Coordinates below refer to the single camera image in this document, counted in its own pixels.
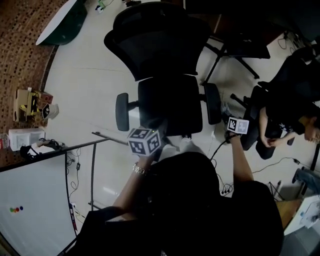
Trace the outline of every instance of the person's hair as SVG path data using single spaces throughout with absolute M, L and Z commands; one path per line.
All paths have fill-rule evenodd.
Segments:
M 313 126 L 320 129 L 320 107 L 312 103 L 312 106 L 308 107 L 305 116 L 308 118 L 316 117 L 316 121 Z

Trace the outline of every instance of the box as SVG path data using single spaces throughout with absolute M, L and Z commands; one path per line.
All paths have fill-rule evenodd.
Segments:
M 138 128 L 132 129 L 127 137 L 131 152 L 138 156 L 150 156 L 161 147 L 161 139 L 158 130 Z
M 45 131 L 40 128 L 10 129 L 10 148 L 12 151 L 18 151 L 22 146 L 30 146 L 33 143 L 39 142 L 40 138 L 45 137 Z
M 20 111 L 20 106 L 28 105 L 28 95 L 28 90 L 18 89 L 15 91 L 13 101 L 13 121 L 20 122 L 27 120 L 27 115 L 23 115 L 23 113 Z

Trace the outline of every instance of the bracelet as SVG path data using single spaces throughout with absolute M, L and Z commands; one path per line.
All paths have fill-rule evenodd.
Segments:
M 136 163 L 134 164 L 132 170 L 133 170 L 135 173 L 137 173 L 137 174 L 146 176 L 146 175 L 147 175 L 147 171 L 146 171 L 145 169 L 137 166 L 137 163 L 138 163 L 138 162 L 136 162 Z

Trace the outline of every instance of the chair seat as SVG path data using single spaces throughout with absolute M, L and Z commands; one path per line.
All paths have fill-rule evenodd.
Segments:
M 167 136 L 199 133 L 202 111 L 197 80 L 190 75 L 152 77 L 139 82 L 140 124 L 157 128 L 167 120 Z

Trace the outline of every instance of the white floor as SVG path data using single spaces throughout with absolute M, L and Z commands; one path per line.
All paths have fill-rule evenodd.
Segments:
M 95 1 L 88 5 L 88 15 L 79 35 L 69 44 L 59 47 L 45 86 L 45 91 L 53 95 L 53 101 L 59 105 L 60 110 L 59 115 L 49 121 L 46 137 L 65 142 L 68 146 L 99 140 L 99 137 L 91 134 L 96 131 L 126 141 L 128 133 L 118 131 L 116 125 L 116 98 L 118 94 L 126 92 L 130 101 L 138 99 L 138 83 L 134 81 L 134 77 L 120 59 L 104 45 L 105 35 L 112 29 L 116 15 L 125 9 L 125 4 L 120 0 L 114 0 L 102 14 L 95 11 Z M 218 42 L 210 42 L 221 47 Z M 287 50 L 281 49 L 277 40 L 268 45 L 268 50 L 270 59 L 245 60 L 260 75 L 260 80 L 267 82 L 275 76 L 286 57 L 291 54 L 290 47 L 288 46 Z M 212 52 L 203 49 L 197 66 L 199 82 L 206 78 L 215 58 Z M 240 98 L 250 96 L 257 84 L 252 74 L 232 58 L 222 59 L 219 62 L 210 82 L 216 83 L 222 99 L 232 104 L 231 109 L 235 110 L 237 115 L 243 115 L 244 110 L 230 99 L 230 94 L 234 93 Z M 192 139 L 208 156 L 211 156 L 221 143 L 223 134 L 220 132 L 221 125 L 218 125 L 216 138 L 212 137 L 215 128 L 208 124 L 206 105 L 203 103 L 202 106 L 203 130 L 193 134 Z M 138 126 L 139 112 L 135 109 L 130 112 L 130 127 Z M 172 138 L 176 145 L 179 144 L 179 140 L 178 137 Z M 302 163 L 310 165 L 315 147 L 315 144 L 304 141 L 301 136 L 296 138 L 293 146 L 286 144 L 279 146 L 269 160 L 262 160 L 255 146 L 245 154 L 252 171 L 257 171 L 266 165 L 276 163 L 283 157 L 297 158 Z M 81 150 L 79 188 L 70 198 L 84 216 L 90 210 L 88 202 L 92 151 L 92 146 Z M 227 145 L 222 146 L 215 156 L 216 171 L 225 183 L 233 182 L 231 153 L 231 147 Z M 94 201 L 97 206 L 106 207 L 113 204 L 129 178 L 136 159 L 137 157 L 132 156 L 129 148 L 124 145 L 111 141 L 98 144 L 94 173 Z M 291 159 L 284 159 L 281 163 L 255 174 L 254 178 L 265 184 L 272 182 L 276 185 L 278 181 L 282 181 L 284 185 L 291 186 L 297 167 Z M 72 164 L 69 169 L 68 183 L 71 181 L 77 183 L 76 165 Z M 77 220 L 77 225 L 81 227 L 82 224 Z

